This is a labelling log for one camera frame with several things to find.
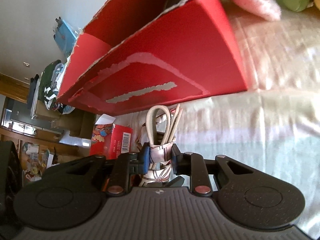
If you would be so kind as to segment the red tissue box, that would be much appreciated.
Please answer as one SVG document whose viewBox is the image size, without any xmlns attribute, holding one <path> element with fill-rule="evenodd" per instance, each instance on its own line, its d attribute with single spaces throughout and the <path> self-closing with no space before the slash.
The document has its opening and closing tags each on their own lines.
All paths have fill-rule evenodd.
<svg viewBox="0 0 320 240">
<path fill-rule="evenodd" d="M 94 124 L 89 155 L 103 155 L 107 160 L 117 159 L 131 151 L 131 127 L 114 123 L 115 118 L 101 115 Z"/>
</svg>

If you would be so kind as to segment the light patterned bed sheet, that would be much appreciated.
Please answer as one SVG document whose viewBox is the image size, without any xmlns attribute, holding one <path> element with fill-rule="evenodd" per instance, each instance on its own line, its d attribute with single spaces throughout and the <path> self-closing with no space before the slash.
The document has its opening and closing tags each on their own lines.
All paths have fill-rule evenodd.
<svg viewBox="0 0 320 240">
<path fill-rule="evenodd" d="M 319 11 L 267 22 L 223 0 L 251 85 L 182 104 L 181 150 L 224 154 L 304 194 L 298 226 L 319 237 Z"/>
</svg>

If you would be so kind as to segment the pile of folded clothes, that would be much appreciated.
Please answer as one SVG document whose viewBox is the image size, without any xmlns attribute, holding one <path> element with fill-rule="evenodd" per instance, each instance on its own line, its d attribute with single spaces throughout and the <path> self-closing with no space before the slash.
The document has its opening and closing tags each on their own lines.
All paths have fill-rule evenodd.
<svg viewBox="0 0 320 240">
<path fill-rule="evenodd" d="M 60 114 L 71 114 L 74 107 L 60 103 L 57 96 L 65 73 L 65 65 L 61 60 L 50 63 L 41 74 L 38 100 L 42 101 L 48 110 L 58 111 Z"/>
</svg>

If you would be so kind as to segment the red cardboard box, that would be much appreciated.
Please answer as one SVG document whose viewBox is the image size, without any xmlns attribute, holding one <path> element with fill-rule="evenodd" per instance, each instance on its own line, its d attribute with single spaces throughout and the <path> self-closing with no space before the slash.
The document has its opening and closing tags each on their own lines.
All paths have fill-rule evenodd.
<svg viewBox="0 0 320 240">
<path fill-rule="evenodd" d="M 248 85 L 220 0 L 108 0 L 78 37 L 57 99 L 117 116 Z"/>
</svg>

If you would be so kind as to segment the blue plastic-wrapped package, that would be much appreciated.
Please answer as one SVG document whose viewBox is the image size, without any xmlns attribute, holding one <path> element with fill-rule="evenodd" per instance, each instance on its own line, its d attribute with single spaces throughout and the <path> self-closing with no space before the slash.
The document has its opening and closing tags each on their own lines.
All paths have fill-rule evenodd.
<svg viewBox="0 0 320 240">
<path fill-rule="evenodd" d="M 78 33 L 61 17 L 55 20 L 57 26 L 54 29 L 53 38 L 65 58 L 68 58 L 73 51 Z"/>
</svg>

